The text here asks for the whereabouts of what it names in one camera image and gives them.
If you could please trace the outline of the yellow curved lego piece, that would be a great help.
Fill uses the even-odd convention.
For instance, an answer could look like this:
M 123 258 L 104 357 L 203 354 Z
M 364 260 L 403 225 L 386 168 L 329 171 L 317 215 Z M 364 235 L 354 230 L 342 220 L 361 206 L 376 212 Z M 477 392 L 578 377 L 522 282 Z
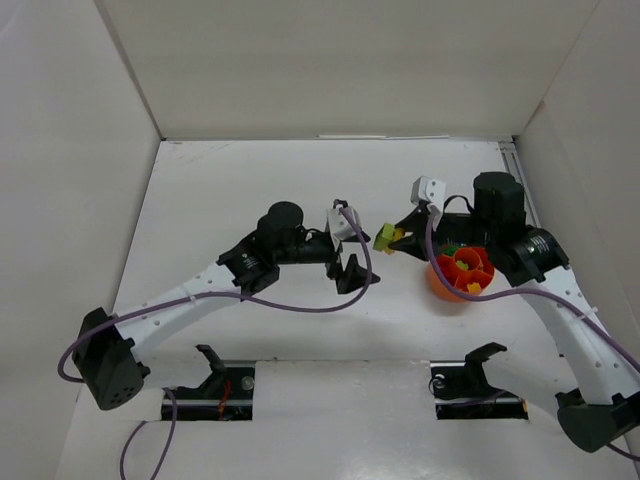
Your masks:
M 405 235 L 405 232 L 404 232 L 404 230 L 403 230 L 403 229 L 401 229 L 401 228 L 396 228 L 396 229 L 394 230 L 393 235 L 392 235 L 391 242 L 392 242 L 392 243 L 394 243 L 394 242 L 396 242 L 396 241 L 398 241 L 398 240 L 401 240 L 401 239 L 404 237 L 404 235 Z M 392 250 L 392 249 L 390 248 L 390 246 L 387 246 L 387 247 L 385 248 L 384 252 L 385 252 L 386 254 L 388 254 L 388 255 L 392 255 L 392 254 L 394 253 L 394 250 Z

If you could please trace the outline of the lime green long lego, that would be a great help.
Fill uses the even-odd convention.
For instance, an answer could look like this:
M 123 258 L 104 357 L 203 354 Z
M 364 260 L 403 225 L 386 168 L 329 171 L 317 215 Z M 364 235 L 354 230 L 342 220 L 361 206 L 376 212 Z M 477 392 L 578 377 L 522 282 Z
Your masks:
M 395 231 L 394 224 L 384 223 L 373 240 L 372 248 L 378 252 L 389 253 L 389 245 L 394 241 Z

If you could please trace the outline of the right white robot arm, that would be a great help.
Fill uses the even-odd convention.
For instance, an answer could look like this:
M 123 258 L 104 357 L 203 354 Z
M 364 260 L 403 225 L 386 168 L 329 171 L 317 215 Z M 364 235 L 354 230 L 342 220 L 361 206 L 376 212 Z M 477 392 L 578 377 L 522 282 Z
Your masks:
M 431 386 L 443 400 L 490 398 L 504 390 L 557 419 L 569 440 L 593 453 L 639 425 L 639 363 L 604 330 L 583 297 L 569 260 L 554 236 L 526 220 L 525 191 L 509 173 L 483 172 L 473 181 L 466 212 L 449 213 L 443 182 L 422 176 L 412 185 L 413 211 L 397 222 L 403 237 L 378 236 L 386 248 L 426 261 L 453 295 L 469 302 L 523 298 L 568 363 L 572 380 L 535 370 L 506 346 L 491 342 L 463 363 L 438 369 Z M 483 295 L 459 288 L 437 260 L 449 248 L 483 249 L 508 281 Z

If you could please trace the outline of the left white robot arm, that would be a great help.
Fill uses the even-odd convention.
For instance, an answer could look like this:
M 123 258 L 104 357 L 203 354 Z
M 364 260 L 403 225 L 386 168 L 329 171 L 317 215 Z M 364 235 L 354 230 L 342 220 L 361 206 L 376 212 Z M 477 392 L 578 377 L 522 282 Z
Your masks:
M 358 302 L 379 282 L 372 262 L 360 263 L 356 255 L 344 259 L 346 243 L 367 245 L 358 212 L 337 200 L 326 212 L 323 229 L 307 228 L 304 213 L 295 203 L 273 204 L 256 228 L 203 271 L 182 285 L 125 313 L 102 308 L 83 319 L 76 341 L 64 354 L 72 360 L 79 382 L 91 393 L 97 407 L 110 411 L 151 386 L 150 354 L 164 341 L 216 311 L 250 302 L 293 313 L 328 314 Z M 287 306 L 258 298 L 279 280 L 284 265 L 321 264 L 345 303 L 328 307 Z

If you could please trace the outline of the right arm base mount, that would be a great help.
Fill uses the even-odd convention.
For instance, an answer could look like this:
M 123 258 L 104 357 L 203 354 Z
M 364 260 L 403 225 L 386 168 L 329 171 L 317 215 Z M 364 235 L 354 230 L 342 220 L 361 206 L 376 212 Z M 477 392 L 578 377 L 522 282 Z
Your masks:
M 438 420 L 529 420 L 526 403 L 511 392 L 490 386 L 483 364 L 507 348 L 483 345 L 463 360 L 431 361 L 428 389 Z

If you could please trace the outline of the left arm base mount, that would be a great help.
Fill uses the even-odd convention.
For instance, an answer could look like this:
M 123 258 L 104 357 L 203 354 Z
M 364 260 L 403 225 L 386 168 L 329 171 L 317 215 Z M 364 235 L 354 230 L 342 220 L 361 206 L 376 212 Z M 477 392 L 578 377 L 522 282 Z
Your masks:
M 177 421 L 251 421 L 255 389 L 255 361 L 224 361 L 207 344 L 195 346 L 208 364 L 194 386 L 171 389 Z

